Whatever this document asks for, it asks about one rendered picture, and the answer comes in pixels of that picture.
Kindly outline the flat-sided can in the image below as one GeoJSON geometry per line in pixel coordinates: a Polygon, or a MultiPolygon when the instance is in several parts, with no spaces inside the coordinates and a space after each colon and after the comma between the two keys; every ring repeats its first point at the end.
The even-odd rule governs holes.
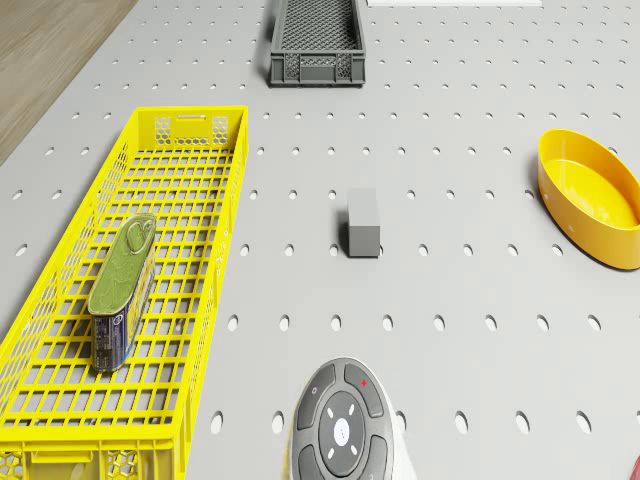
{"type": "Polygon", "coordinates": [[[138,214],[120,227],[88,299],[92,362],[114,371],[132,351],[154,279],[156,218],[138,214]]]}

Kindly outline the grey cube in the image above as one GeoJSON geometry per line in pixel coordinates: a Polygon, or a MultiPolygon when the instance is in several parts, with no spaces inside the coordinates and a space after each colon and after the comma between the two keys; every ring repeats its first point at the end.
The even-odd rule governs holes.
{"type": "Polygon", "coordinates": [[[350,257],[380,255],[380,217],[373,188],[348,192],[348,247],[350,257]]]}

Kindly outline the dark grey basket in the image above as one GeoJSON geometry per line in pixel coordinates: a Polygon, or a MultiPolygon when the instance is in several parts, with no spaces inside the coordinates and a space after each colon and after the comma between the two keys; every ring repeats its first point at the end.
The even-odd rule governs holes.
{"type": "Polygon", "coordinates": [[[357,0],[281,0],[272,45],[272,85],[365,83],[357,0]]]}

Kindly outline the white board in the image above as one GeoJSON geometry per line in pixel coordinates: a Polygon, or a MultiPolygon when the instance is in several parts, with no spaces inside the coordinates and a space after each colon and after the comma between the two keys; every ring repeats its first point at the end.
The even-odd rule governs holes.
{"type": "Polygon", "coordinates": [[[369,7],[542,6],[543,0],[366,0],[369,7]]]}

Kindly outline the yellow bowl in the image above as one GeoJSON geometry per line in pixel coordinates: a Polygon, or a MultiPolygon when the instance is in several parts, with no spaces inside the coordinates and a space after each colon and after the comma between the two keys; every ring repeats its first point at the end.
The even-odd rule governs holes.
{"type": "Polygon", "coordinates": [[[609,149],[551,129],[538,144],[538,185],[558,226],[604,264],[640,268],[640,182],[609,149]]]}

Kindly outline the yellow basket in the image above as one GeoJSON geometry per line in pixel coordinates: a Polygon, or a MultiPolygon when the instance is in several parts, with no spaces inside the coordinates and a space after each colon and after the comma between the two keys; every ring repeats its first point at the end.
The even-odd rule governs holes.
{"type": "Polygon", "coordinates": [[[133,112],[0,345],[0,478],[185,479],[247,124],[244,106],[133,112]],[[89,291],[141,213],[155,279],[129,358],[101,373],[89,291]]]}

